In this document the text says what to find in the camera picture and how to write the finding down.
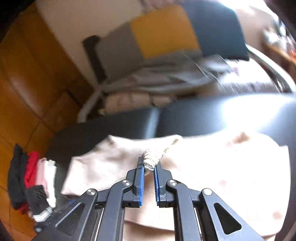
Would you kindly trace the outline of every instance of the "couch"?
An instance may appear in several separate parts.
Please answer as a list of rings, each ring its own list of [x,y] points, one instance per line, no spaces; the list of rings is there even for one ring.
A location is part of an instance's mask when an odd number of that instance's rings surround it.
[[[252,129],[288,145],[291,165],[291,193],[286,219],[276,240],[283,240],[296,215],[296,98],[294,94],[251,94],[188,98],[164,108],[148,108],[102,116],[76,124],[56,134],[46,153],[56,161],[57,208],[67,202],[60,194],[72,156],[90,151],[107,135],[148,139],[172,134],[204,135],[226,127]]]

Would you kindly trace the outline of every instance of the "cream fabric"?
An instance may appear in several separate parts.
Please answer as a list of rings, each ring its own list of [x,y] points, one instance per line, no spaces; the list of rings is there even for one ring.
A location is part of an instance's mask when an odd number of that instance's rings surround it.
[[[188,188],[211,188],[258,234],[271,236],[281,229],[289,201],[288,148],[263,134],[235,133],[225,130],[183,138],[161,159],[162,166]],[[176,138],[181,137],[129,140],[109,136],[89,153],[72,158],[62,193],[81,195],[88,188],[110,188],[136,167],[146,149],[164,150]],[[145,235],[147,227],[174,230],[172,209],[156,206],[153,174],[145,177],[143,206],[127,208],[125,220],[133,223],[125,227],[126,240],[133,240],[127,230],[135,225],[141,227],[137,235],[141,230]]]

